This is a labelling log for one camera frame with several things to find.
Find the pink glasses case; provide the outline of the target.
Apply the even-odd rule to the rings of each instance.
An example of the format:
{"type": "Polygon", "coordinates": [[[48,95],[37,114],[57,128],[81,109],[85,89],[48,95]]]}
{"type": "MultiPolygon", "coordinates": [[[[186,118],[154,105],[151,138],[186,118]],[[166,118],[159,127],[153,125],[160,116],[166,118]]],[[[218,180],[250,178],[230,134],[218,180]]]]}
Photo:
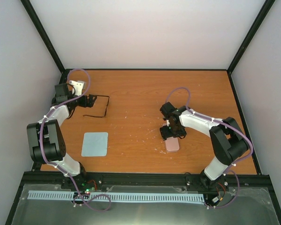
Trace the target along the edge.
{"type": "Polygon", "coordinates": [[[180,149],[178,138],[167,138],[165,142],[165,149],[167,152],[177,152],[180,149]]]}

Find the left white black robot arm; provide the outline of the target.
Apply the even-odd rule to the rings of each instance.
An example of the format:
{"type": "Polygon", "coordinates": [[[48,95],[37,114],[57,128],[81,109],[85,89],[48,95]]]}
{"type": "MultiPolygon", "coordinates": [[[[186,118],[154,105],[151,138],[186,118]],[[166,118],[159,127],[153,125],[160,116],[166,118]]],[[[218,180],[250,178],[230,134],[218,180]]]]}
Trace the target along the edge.
{"type": "Polygon", "coordinates": [[[72,184],[81,189],[87,186],[88,177],[83,165],[66,153],[66,143],[61,125],[71,118],[75,108],[92,107],[96,97],[82,95],[85,82],[70,81],[55,85],[55,97],[46,120],[39,120],[27,126],[30,157],[36,164],[55,167],[65,177],[72,176],[72,184]]]}

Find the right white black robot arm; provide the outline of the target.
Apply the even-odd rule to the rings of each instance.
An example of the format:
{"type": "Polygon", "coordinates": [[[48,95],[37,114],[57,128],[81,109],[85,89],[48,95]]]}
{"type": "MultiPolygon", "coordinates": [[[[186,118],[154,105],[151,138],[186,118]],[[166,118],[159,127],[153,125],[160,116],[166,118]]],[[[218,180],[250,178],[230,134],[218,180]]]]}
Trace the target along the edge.
{"type": "Polygon", "coordinates": [[[166,122],[160,128],[168,152],[179,150],[179,139],[186,137],[186,128],[196,130],[210,138],[214,158],[200,173],[201,186],[208,190],[225,174],[226,170],[243,159],[243,154],[253,146],[232,117],[215,119],[183,106],[175,108],[170,102],[162,105],[160,112],[166,122]]]}

